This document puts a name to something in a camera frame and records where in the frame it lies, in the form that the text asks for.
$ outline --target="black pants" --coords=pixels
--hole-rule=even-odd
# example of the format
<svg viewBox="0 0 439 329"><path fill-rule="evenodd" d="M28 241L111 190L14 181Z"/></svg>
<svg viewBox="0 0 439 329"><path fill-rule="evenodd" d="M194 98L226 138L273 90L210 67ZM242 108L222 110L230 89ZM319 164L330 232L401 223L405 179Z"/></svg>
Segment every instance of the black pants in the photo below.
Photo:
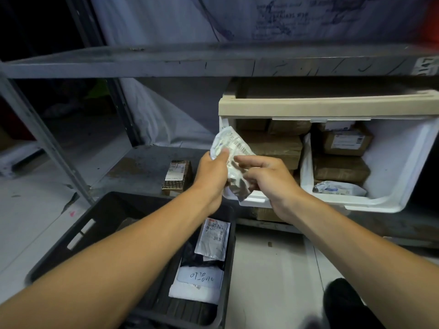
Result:
<svg viewBox="0 0 439 329"><path fill-rule="evenodd" d="M328 284L323 296L323 307L331 329L384 328L344 278Z"/></svg>

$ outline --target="green object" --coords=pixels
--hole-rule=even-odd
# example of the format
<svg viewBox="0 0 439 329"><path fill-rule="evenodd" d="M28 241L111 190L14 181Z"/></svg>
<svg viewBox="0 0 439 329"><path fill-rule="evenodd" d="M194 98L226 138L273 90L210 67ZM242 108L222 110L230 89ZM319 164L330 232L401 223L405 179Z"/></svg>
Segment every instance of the green object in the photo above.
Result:
<svg viewBox="0 0 439 329"><path fill-rule="evenodd" d="M91 88L91 90L84 97L84 99L101 98L109 95L110 93L108 91L106 81L104 79L97 79L96 85L93 88Z"/></svg>

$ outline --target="floor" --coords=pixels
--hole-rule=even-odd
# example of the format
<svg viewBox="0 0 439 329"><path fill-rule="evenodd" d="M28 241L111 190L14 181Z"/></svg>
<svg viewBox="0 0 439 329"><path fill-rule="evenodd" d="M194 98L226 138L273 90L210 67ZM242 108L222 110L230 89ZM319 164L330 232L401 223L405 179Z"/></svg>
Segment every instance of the floor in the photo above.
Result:
<svg viewBox="0 0 439 329"><path fill-rule="evenodd" d="M79 130L75 122L60 128L59 140L92 186L130 144L111 118ZM72 129L79 132L73 142ZM98 136L100 129L112 131ZM82 199L65 208L73 196L66 184L44 157L17 179L0 178L0 303L25 287L27 273L87 210ZM439 263L426 250L412 250ZM325 328L324 287L338 277L340 272L304 236L239 226L226 328Z"/></svg>

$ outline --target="person's right hand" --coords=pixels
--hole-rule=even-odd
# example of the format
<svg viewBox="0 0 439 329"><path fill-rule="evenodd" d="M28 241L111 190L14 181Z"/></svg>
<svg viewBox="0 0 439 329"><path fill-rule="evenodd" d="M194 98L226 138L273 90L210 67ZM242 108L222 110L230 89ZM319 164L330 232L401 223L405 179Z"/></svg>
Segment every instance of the person's right hand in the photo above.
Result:
<svg viewBox="0 0 439 329"><path fill-rule="evenodd" d="M306 196L281 159L264 156L235 156L240 167L249 169L244 178L260 189L270 200L274 212L283 220L291 220L292 205Z"/></svg>

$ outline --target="black basket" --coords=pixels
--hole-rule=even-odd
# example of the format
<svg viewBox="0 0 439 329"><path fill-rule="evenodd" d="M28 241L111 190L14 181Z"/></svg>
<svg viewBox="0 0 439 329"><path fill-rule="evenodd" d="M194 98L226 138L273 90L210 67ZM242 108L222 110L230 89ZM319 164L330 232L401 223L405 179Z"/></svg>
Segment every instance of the black basket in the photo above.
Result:
<svg viewBox="0 0 439 329"><path fill-rule="evenodd" d="M47 254L36 264L26 277L32 283L60 263L79 253L84 248L114 233L127 218L141 219L156 211L172 200L168 196L143 196L111 192L103 196L58 240ZM154 284L145 293L139 304L131 311L127 321L142 327L142 322L150 325L162 325L197 329L216 329L223 326L232 274L235 249L236 219L232 207L221 205L211 218L230 222L229 239L224 264L224 274L218 306L168 297L173 284L183 248L180 248L157 277ZM83 238L70 250L67 248L72 239L93 219L96 223L84 233Z"/></svg>

